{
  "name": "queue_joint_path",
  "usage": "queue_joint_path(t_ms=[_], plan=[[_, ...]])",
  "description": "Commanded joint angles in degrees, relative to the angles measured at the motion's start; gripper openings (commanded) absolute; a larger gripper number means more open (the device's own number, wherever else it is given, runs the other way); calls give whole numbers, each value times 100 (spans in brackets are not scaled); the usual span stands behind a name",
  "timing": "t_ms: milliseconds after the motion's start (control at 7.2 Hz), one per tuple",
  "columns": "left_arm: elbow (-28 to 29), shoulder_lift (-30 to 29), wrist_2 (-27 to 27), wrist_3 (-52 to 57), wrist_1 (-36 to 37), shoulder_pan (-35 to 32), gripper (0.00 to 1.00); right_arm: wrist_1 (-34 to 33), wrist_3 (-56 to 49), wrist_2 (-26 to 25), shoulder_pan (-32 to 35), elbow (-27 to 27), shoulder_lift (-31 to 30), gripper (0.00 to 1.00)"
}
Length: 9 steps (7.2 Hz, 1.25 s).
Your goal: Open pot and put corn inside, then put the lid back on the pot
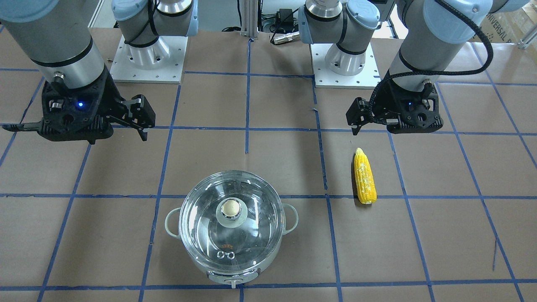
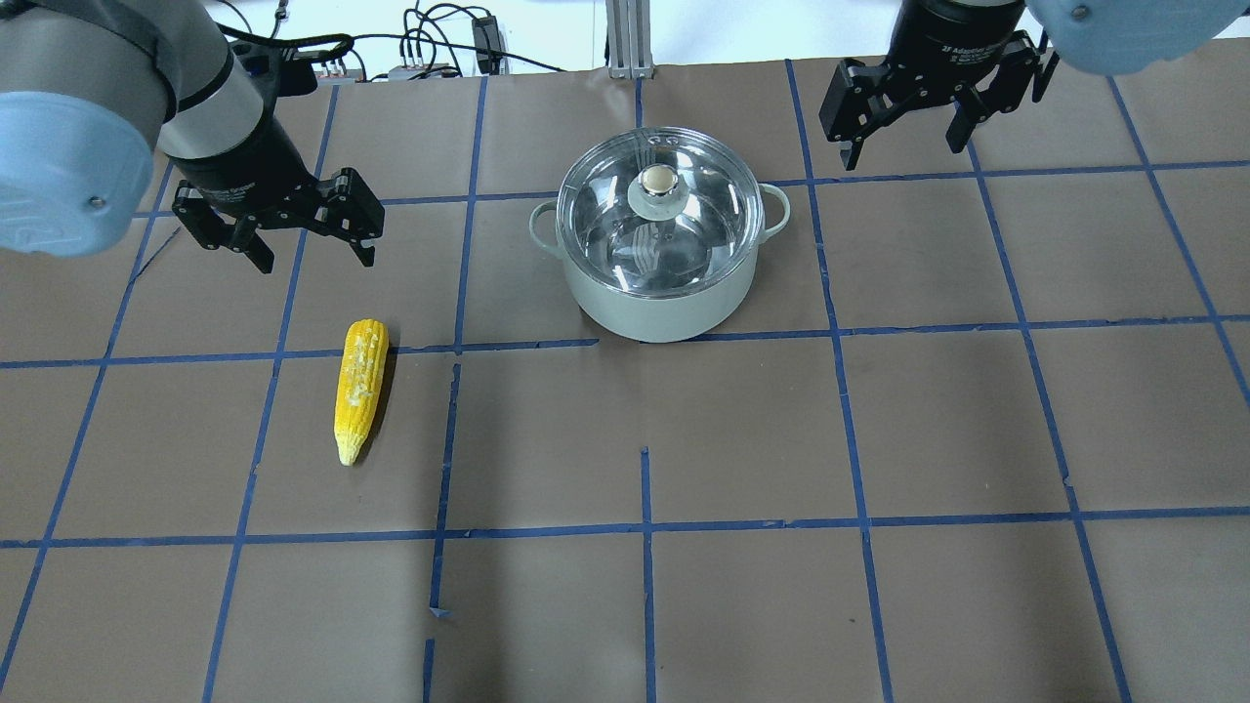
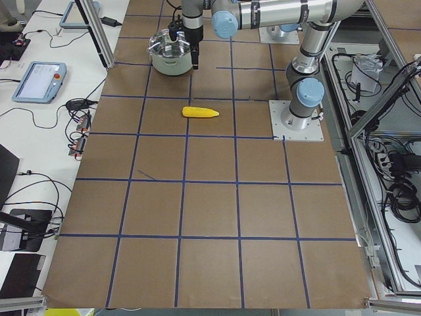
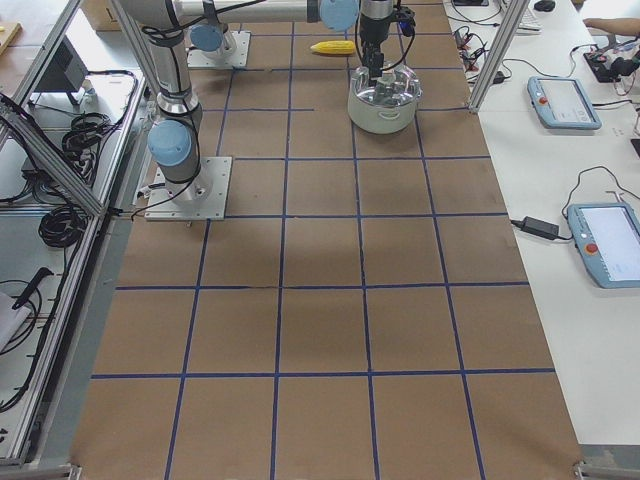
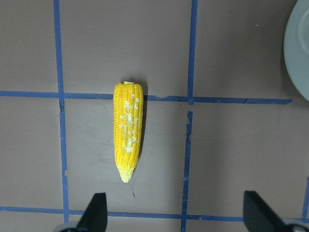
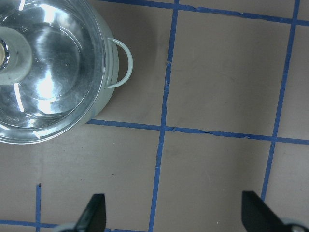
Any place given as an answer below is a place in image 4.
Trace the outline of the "person forearm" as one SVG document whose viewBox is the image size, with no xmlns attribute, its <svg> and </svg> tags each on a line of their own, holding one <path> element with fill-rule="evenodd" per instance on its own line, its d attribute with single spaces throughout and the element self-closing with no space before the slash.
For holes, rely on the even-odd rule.
<svg viewBox="0 0 640 480">
<path fill-rule="evenodd" d="M 588 28 L 595 28 L 615 35 L 638 37 L 640 32 L 638 18 L 586 18 L 583 23 Z"/>
</svg>

